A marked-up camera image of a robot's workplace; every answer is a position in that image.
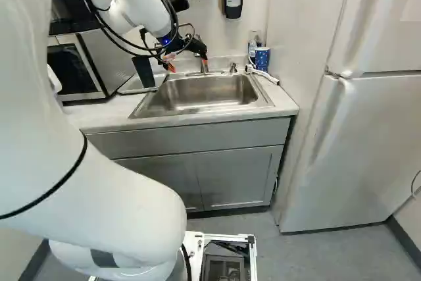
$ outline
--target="cabinet door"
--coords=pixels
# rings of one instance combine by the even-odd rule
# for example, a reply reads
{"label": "cabinet door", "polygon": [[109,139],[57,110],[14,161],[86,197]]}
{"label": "cabinet door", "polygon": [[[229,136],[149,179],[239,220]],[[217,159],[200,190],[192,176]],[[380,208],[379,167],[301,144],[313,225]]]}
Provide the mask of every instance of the cabinet door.
{"label": "cabinet door", "polygon": [[269,205],[283,146],[193,154],[205,210]]}
{"label": "cabinet door", "polygon": [[187,211],[203,210],[191,154],[118,159],[116,163],[173,189]]}

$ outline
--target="floor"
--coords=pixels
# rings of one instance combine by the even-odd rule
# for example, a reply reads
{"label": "floor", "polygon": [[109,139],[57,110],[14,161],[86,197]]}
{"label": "floor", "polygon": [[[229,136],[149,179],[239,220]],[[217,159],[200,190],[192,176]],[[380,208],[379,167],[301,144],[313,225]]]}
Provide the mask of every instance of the floor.
{"label": "floor", "polygon": [[[257,237],[259,281],[419,281],[421,271],[385,226],[280,236],[270,213],[189,220],[188,230]],[[86,281],[50,256],[36,281]]]}

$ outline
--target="stainless steel sink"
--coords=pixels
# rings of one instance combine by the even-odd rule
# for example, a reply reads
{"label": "stainless steel sink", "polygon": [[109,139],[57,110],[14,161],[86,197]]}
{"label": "stainless steel sink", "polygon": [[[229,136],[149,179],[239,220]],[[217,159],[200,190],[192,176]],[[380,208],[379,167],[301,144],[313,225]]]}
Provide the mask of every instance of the stainless steel sink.
{"label": "stainless steel sink", "polygon": [[250,75],[172,75],[156,93],[150,93],[129,116],[191,115],[244,111],[271,107],[273,103]]}

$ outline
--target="black cable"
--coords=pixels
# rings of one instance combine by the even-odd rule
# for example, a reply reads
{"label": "black cable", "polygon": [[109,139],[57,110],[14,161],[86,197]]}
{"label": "black cable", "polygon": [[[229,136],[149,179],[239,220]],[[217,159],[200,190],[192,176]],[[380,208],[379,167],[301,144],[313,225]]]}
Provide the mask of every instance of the black cable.
{"label": "black cable", "polygon": [[190,259],[189,259],[189,255],[187,254],[186,247],[184,247],[184,244],[182,244],[182,251],[183,251],[183,256],[184,256],[184,262],[186,264],[187,281],[191,281],[191,265],[190,265]]}
{"label": "black cable", "polygon": [[[113,36],[115,36],[116,38],[118,38],[120,41],[123,41],[124,43],[126,43],[126,44],[128,44],[128,45],[130,45],[131,47],[134,47],[134,48],[136,48],[136,49],[140,49],[140,50],[143,50],[143,51],[148,51],[149,53],[150,53],[150,55],[142,55],[142,54],[138,54],[138,53],[134,53],[134,52],[132,52],[132,51],[130,51],[129,49],[126,49],[125,47],[123,47],[123,46],[121,46],[114,38],[112,38],[112,36],[110,35],[110,34],[108,34],[108,32],[107,31],[105,31],[104,30],[104,28],[101,28],[101,31],[106,35],[106,37],[110,40],[110,41],[112,41],[119,49],[121,49],[121,50],[123,50],[124,52],[126,52],[126,53],[128,53],[128,54],[131,54],[131,55],[133,55],[133,56],[136,56],[136,57],[143,57],[143,58],[147,58],[147,59],[150,59],[150,58],[155,58],[155,59],[157,59],[158,61],[160,61],[160,62],[162,62],[162,63],[166,63],[164,60],[162,60],[161,59],[161,55],[164,53],[164,48],[165,47],[168,47],[169,45],[171,45],[171,43],[174,41],[174,39],[177,37],[177,35],[179,34],[178,33],[178,30],[179,30],[179,27],[180,26],[187,26],[187,25],[190,25],[191,26],[191,28],[192,28],[192,36],[190,37],[190,39],[189,39],[189,41],[184,45],[184,47],[181,49],[181,50],[179,50],[176,54],[177,55],[179,55],[180,53],[182,53],[183,51],[185,51],[187,48],[188,48],[188,46],[190,45],[190,43],[193,41],[193,38],[194,38],[194,35],[195,35],[195,28],[194,28],[194,26],[191,24],[191,23],[185,23],[185,24],[182,24],[182,25],[179,25],[179,20],[178,20],[178,16],[177,16],[177,12],[175,11],[175,9],[174,9],[174,7],[172,6],[172,3],[169,1],[169,0],[161,0],[162,1],[162,3],[163,3],[163,5],[164,5],[164,7],[165,7],[165,9],[168,11],[168,13],[170,14],[170,19],[171,19],[171,24],[172,25],[174,25],[174,23],[176,24],[176,28],[175,28],[175,31],[174,31],[174,35],[172,36],[172,38],[171,38],[171,40],[167,43],[167,44],[165,44],[165,45],[161,45],[160,47],[154,47],[154,48],[149,48],[148,46],[147,46],[147,44],[146,44],[146,42],[145,42],[145,40],[144,39],[142,39],[143,40],[143,43],[144,43],[144,45],[145,45],[145,47],[142,47],[142,46],[138,46],[138,45],[136,45],[136,44],[134,44],[134,43],[132,43],[132,42],[130,42],[130,41],[128,41],[128,40],[126,40],[125,38],[123,38],[122,36],[120,36],[119,34],[117,34],[105,21],[104,21],[104,19],[102,18],[102,16],[99,14],[99,12],[98,12],[98,10],[100,10],[100,11],[107,11],[107,10],[109,10],[109,8],[108,9],[99,9],[99,8],[97,8],[94,4],[93,4],[93,2],[92,2],[92,0],[86,0],[86,3],[87,3],[87,5],[88,5],[88,7],[89,7],[89,9],[94,13],[94,15],[95,15],[95,17],[100,21],[100,23],[113,35]],[[159,49],[161,49],[162,51],[160,52],[160,53],[157,53],[157,54],[152,54],[152,52],[157,52]]]}
{"label": "black cable", "polygon": [[[174,39],[176,38],[176,36],[178,35],[178,17],[177,14],[175,12],[174,7],[172,6],[171,2],[169,0],[161,0],[164,7],[168,10],[168,13],[170,14],[170,19],[171,19],[171,23],[172,24],[176,24],[176,30],[174,32],[174,35],[172,36],[171,40],[165,44],[162,45],[160,47],[158,47],[157,49],[164,49],[165,47],[168,47],[172,41],[174,41]],[[136,48],[136,49],[140,49],[142,51],[155,51],[156,49],[148,49],[146,47],[142,47],[142,46],[138,46],[130,41],[128,41],[127,39],[123,38],[120,34],[118,34],[117,32],[115,32],[102,18],[102,16],[98,13],[97,7],[93,4],[92,0],[86,0],[86,3],[89,7],[89,9],[94,12],[95,16],[97,17],[97,19],[100,21],[101,24],[103,24],[105,26],[105,28],[116,38],[118,38],[120,41],[123,41],[124,43]],[[173,15],[171,15],[171,13],[175,13],[175,22],[173,21]]]}
{"label": "black cable", "polygon": [[418,178],[418,175],[421,173],[421,170],[419,170],[415,177],[412,179],[412,182],[410,183],[410,194],[411,196],[415,197],[416,192],[414,192],[414,184],[415,184],[415,180]]}
{"label": "black cable", "polygon": [[32,202],[29,202],[27,205],[24,205],[23,207],[20,207],[17,210],[11,211],[9,213],[0,215],[0,220],[4,220],[9,217],[14,217],[16,215],[19,215],[20,213],[23,213],[32,207],[35,207],[36,205],[40,204],[42,201],[47,199],[50,195],[55,193],[58,189],[62,187],[63,184],[66,183],[67,180],[70,179],[70,177],[74,174],[76,169],[80,166],[80,163],[85,158],[86,150],[87,150],[87,138],[84,134],[84,146],[82,147],[82,151],[79,154],[78,159],[76,159],[75,163],[73,164],[72,168],[50,189],[48,189],[43,195],[41,195],[39,198],[33,200]]}
{"label": "black cable", "polygon": [[193,41],[193,38],[195,37],[195,34],[196,34],[195,27],[191,23],[183,23],[180,25],[180,27],[182,26],[191,26],[191,37],[190,37],[190,40],[186,43],[186,45],[176,53],[177,55],[180,53],[183,53],[189,47],[191,41]]}

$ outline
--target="white countertop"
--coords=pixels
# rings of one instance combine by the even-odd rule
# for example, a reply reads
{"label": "white countertop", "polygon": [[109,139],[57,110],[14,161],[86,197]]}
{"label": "white countertop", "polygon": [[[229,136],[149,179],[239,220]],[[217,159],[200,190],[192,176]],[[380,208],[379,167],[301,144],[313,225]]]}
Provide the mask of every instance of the white countertop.
{"label": "white countertop", "polygon": [[255,76],[255,78],[272,100],[273,107],[265,107],[246,113],[207,113],[129,119],[128,116],[146,96],[144,93],[138,95],[116,95],[104,103],[70,105],[63,108],[73,125],[87,134],[294,116],[298,113],[298,106],[281,87],[274,85],[261,76]]}

